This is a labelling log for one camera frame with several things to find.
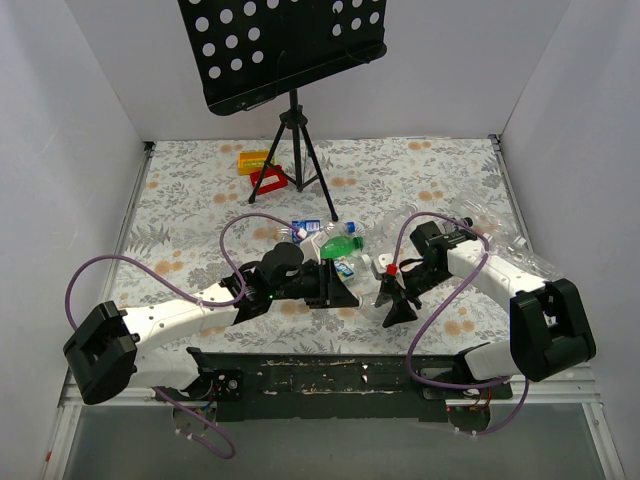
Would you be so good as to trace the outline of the clear bottle white cap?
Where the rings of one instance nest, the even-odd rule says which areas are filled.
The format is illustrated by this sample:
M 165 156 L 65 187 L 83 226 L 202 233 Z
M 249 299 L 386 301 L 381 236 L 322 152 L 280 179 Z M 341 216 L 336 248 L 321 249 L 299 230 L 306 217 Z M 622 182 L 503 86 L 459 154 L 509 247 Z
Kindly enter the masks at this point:
M 359 296 L 360 305 L 357 312 L 365 319 L 382 324 L 391 307 L 393 306 L 392 297 L 388 294 L 380 294 L 379 292 L 370 292 Z

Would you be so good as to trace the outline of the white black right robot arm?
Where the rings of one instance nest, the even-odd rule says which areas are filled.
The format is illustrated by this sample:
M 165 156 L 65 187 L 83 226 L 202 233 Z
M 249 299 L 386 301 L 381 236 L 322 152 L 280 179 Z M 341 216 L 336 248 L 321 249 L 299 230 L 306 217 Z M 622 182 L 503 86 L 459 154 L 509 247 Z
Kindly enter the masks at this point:
M 453 277 L 509 316 L 508 339 L 459 352 L 449 376 L 421 383 L 471 398 L 513 375 L 539 382 L 595 357 L 596 343 L 571 281 L 539 276 L 491 254 L 488 240 L 469 227 L 446 231 L 430 221 L 418 225 L 410 240 L 417 258 L 399 261 L 393 252 L 376 266 L 381 285 L 375 305 L 391 306 L 384 327 L 416 320 L 421 296 Z

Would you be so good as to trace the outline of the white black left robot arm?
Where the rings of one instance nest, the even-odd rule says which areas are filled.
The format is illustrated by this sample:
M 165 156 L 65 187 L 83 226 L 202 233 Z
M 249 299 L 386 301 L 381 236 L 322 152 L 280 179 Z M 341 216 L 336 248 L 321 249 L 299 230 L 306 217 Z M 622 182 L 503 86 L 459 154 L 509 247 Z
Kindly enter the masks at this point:
M 95 306 L 63 347 L 83 402 L 104 403 L 128 386 L 168 387 L 193 400 L 213 386 L 196 363 L 173 362 L 159 348 L 202 330 L 230 327 L 267 313 L 276 300 L 301 300 L 310 309 L 357 308 L 331 260 L 305 258 L 279 243 L 261 260 L 183 299 L 130 310 L 107 301 Z

